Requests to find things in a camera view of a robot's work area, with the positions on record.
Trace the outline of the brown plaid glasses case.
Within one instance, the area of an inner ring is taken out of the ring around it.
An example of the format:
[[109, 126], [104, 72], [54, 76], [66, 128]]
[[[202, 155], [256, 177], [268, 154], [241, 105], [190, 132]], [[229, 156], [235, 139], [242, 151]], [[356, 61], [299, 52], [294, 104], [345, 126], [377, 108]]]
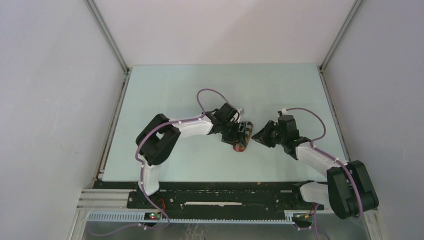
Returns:
[[254, 124], [251, 121], [242, 121], [238, 124], [233, 149], [236, 152], [244, 152], [252, 137]]

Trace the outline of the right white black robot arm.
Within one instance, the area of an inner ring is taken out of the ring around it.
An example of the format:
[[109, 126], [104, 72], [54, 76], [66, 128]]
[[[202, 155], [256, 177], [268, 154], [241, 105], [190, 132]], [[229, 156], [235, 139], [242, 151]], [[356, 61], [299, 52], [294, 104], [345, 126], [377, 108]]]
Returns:
[[300, 135], [293, 115], [270, 120], [252, 140], [268, 148], [281, 146], [284, 152], [325, 177], [326, 183], [305, 181], [291, 194], [291, 204], [304, 209], [310, 203], [330, 207], [340, 219], [360, 217], [380, 205], [368, 170], [360, 160], [346, 161], [333, 156]]

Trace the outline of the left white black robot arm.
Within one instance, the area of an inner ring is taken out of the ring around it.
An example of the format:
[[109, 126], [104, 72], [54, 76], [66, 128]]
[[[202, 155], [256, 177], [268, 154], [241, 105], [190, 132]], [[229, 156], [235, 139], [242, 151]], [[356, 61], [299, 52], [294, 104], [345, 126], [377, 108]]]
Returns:
[[229, 103], [186, 119], [170, 119], [162, 113], [157, 114], [135, 140], [135, 158], [141, 162], [138, 185], [142, 192], [138, 201], [145, 208], [156, 206], [160, 166], [169, 158], [179, 139], [220, 134], [221, 142], [231, 145], [236, 152], [245, 151], [254, 125], [243, 121], [242, 115], [243, 109]]

